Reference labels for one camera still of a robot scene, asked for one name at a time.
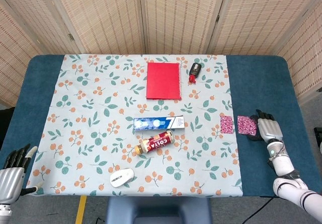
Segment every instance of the pink patterned square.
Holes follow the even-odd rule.
[[[237,125],[238,125],[238,133],[240,134],[249,134],[256,135],[256,122],[249,117],[246,116],[238,116],[237,117]]]
[[[221,133],[233,134],[232,117],[231,116],[220,117],[220,128],[221,128]]]

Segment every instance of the woven partition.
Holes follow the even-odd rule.
[[[141,54],[138,0],[61,0],[87,53]]]
[[[214,54],[268,54],[309,0],[230,0]]]
[[[45,0],[6,0],[53,54],[74,53]]]
[[[42,52],[0,5],[0,99],[14,106],[29,60]]]
[[[322,83],[322,2],[307,16],[278,55],[288,63],[298,97]]]
[[[204,53],[216,3],[221,4],[217,0],[144,0],[148,53]]]

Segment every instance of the blue toothpaste box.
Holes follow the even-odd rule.
[[[183,116],[174,117],[139,117],[133,119],[134,131],[151,129],[184,128]]]

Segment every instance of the computer mouse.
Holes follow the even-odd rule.
[[[128,181],[131,181],[134,177],[134,171],[132,169],[118,170],[111,174],[110,182],[113,187],[119,187]]]

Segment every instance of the bottle cap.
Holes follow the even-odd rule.
[[[196,76],[194,74],[191,74],[189,76],[189,81],[192,82],[192,83],[196,83]]]
[[[143,153],[143,149],[142,149],[141,145],[135,146],[134,147],[134,150],[135,150],[135,152],[136,152],[137,155],[140,155],[140,154]]]
[[[170,130],[168,130],[168,131],[167,131],[167,134],[169,135],[169,138],[170,138],[171,142],[173,142],[175,139],[174,139],[174,137],[173,137],[172,132],[171,132]]]

